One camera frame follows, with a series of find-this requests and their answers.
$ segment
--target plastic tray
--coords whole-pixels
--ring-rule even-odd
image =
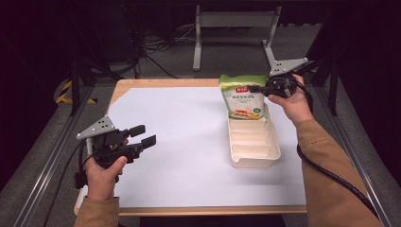
[[[281,156],[268,106],[259,120],[228,119],[231,163],[235,167],[270,167]]]

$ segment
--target wrist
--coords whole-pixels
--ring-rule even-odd
[[[88,195],[86,197],[95,201],[107,201],[114,198],[114,192],[111,193],[93,192],[89,189]]]
[[[294,126],[296,127],[296,126],[300,125],[302,122],[310,121],[310,120],[315,120],[315,117],[312,115],[312,113],[306,114],[306,115],[300,115],[296,119],[292,120],[292,124],[294,124]]]

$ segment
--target table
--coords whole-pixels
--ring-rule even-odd
[[[269,168],[235,168],[230,163],[226,107],[217,79],[120,80],[109,117],[120,130],[146,121],[144,137],[157,136],[157,144],[127,165],[116,185],[115,195],[121,198],[120,215],[305,212],[295,128],[281,107],[267,103],[282,156]],[[171,110],[180,113],[179,120],[168,117],[173,115]],[[86,190],[84,187],[78,196],[76,214]]]

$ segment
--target red logo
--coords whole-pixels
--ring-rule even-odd
[[[239,88],[235,88],[235,91],[237,93],[246,93],[248,92],[248,87],[239,87]]]

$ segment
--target snack bag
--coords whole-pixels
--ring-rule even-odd
[[[227,105],[229,117],[257,120],[264,114],[265,96],[251,93],[248,85],[265,86],[267,76],[238,76],[230,78],[221,75],[218,85]]]

